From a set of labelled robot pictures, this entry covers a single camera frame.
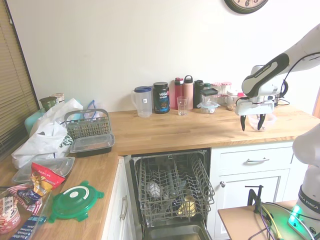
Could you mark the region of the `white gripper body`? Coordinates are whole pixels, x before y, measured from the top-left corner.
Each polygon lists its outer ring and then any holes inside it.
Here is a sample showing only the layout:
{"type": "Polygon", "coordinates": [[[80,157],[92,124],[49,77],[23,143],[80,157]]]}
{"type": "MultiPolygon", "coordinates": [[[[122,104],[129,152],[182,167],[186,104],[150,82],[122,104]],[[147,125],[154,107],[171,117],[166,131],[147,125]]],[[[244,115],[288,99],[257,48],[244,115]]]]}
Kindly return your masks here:
{"type": "Polygon", "coordinates": [[[274,102],[266,100],[263,102],[252,102],[248,97],[241,97],[236,101],[235,114],[238,116],[264,115],[274,111],[274,102]]]}

